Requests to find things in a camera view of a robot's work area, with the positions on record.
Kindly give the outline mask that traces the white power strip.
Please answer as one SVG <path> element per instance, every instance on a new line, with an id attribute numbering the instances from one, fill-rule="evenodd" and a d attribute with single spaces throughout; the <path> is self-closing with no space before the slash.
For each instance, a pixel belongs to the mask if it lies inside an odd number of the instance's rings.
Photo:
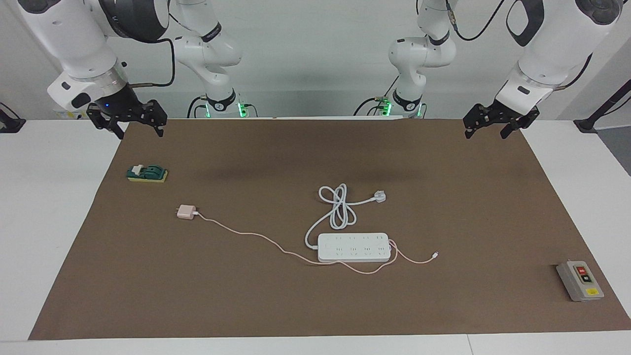
<path id="1" fill-rule="evenodd" d="M 383 232 L 322 233 L 317 237 L 317 256 L 320 262 L 386 262 L 391 246 Z"/>

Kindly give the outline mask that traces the grey on-off switch box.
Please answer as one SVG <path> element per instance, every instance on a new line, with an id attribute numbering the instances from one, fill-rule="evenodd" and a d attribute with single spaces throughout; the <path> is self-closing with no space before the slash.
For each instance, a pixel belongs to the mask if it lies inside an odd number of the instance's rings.
<path id="1" fill-rule="evenodd" d="M 585 261 L 567 260 L 556 265 L 555 270 L 572 301 L 586 302 L 604 298 L 604 292 Z"/>

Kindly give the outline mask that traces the green knife switch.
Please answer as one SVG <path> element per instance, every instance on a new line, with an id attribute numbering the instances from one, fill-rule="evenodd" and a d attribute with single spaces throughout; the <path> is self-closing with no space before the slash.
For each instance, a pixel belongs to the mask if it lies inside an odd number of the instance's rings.
<path id="1" fill-rule="evenodd" d="M 138 164 L 130 167 L 126 172 L 126 179 L 132 182 L 163 183 L 169 171 L 159 165 L 145 166 Z"/>

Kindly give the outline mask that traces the black clamp stand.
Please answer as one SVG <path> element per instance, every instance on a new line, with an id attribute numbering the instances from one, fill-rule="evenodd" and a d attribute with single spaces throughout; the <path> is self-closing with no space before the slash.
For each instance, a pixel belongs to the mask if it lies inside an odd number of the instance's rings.
<path id="1" fill-rule="evenodd" d="M 18 133 L 25 123 L 26 120 L 21 118 L 12 108 L 0 102 L 0 133 Z"/>
<path id="2" fill-rule="evenodd" d="M 588 118 L 575 119 L 574 123 L 577 130 L 584 134 L 597 134 L 598 131 L 595 128 L 595 124 L 604 116 L 614 113 L 616 110 L 624 107 L 631 101 L 631 78 L 628 79 L 622 87 L 605 101 L 595 112 L 593 112 Z"/>

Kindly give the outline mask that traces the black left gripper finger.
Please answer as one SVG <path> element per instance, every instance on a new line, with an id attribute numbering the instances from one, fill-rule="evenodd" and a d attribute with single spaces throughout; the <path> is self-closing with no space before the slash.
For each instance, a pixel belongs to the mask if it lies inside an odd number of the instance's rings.
<path id="1" fill-rule="evenodd" d="M 538 116 L 538 109 L 532 109 L 527 113 L 527 115 L 520 115 L 519 117 L 512 117 L 511 115 L 509 115 L 507 117 L 507 123 L 505 127 L 500 131 L 501 138 L 507 139 L 514 131 L 522 129 L 525 130 L 526 128 L 529 128 Z"/>
<path id="2" fill-rule="evenodd" d="M 475 132 L 481 128 L 488 127 L 493 124 L 488 116 L 488 108 L 482 104 L 475 104 L 463 118 L 465 127 L 464 135 L 467 139 L 471 139 Z"/>

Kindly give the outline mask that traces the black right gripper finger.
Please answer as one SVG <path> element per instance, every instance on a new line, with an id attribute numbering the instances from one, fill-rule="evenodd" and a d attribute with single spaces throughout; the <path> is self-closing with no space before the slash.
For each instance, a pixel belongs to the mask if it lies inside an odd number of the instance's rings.
<path id="1" fill-rule="evenodd" d="M 156 100 L 150 100 L 142 104 L 140 123 L 151 126 L 158 137 L 164 136 L 164 127 L 168 121 L 168 115 Z"/>
<path id="2" fill-rule="evenodd" d="M 108 130 L 115 134 L 118 139 L 124 139 L 125 132 L 120 128 L 116 115 L 114 117 L 106 117 L 97 104 L 88 104 L 87 115 L 97 130 Z"/>

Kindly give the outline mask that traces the brown table mat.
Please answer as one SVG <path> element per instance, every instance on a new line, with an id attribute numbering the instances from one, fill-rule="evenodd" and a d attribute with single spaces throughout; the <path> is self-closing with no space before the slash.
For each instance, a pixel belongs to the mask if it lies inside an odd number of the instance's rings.
<path id="1" fill-rule="evenodd" d="M 172 120 L 130 124 L 30 333 L 32 340 L 593 332 L 631 319 L 520 132 L 457 120 Z M 163 183 L 127 170 L 159 165 Z M 304 245 L 345 183 L 348 232 L 403 258 L 373 275 L 315 266 Z M 193 220 L 178 219 L 182 204 Z M 555 266 L 604 292 L 570 299 Z"/>

